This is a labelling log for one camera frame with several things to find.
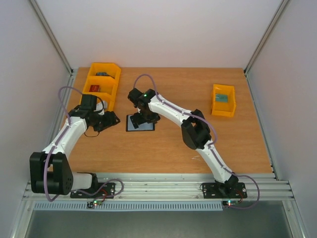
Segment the black card holder wallet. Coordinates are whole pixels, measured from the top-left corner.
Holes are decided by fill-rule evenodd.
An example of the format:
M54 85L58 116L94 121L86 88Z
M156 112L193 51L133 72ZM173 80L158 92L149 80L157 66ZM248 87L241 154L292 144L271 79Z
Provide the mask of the black card holder wallet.
M137 128L134 127L132 120L132 115L126 116L126 132L134 132L134 131L155 131L154 123L143 123L139 125Z

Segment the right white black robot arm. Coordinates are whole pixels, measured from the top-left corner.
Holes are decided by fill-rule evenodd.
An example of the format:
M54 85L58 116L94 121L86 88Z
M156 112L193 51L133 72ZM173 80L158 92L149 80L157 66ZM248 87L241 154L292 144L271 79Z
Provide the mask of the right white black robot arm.
M225 198L236 191L238 177L225 164L214 144L216 139L211 137L211 130L203 113L183 109L166 100L155 90L149 89L142 93L133 88L128 99L138 110L131 116L134 128L144 123L157 123L163 116L181 128L182 139L185 145L197 151L210 168L216 188L220 195Z

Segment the blue credit card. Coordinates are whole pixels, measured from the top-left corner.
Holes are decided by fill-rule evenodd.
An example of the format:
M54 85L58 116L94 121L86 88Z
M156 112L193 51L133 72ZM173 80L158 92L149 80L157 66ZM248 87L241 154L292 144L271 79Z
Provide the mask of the blue credit card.
M96 76L108 76L106 72L97 72Z

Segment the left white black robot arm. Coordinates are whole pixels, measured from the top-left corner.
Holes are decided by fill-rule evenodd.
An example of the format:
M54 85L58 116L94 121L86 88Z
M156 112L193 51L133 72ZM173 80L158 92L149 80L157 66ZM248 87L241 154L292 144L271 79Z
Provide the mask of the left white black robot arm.
M67 195L82 190L88 197L95 197L100 191L97 176L73 172L68 157L88 128L100 133L120 123L120 119L115 112L105 110L101 98L91 94L84 94L80 104L68 115L54 140L43 151L30 156L31 190L46 195Z

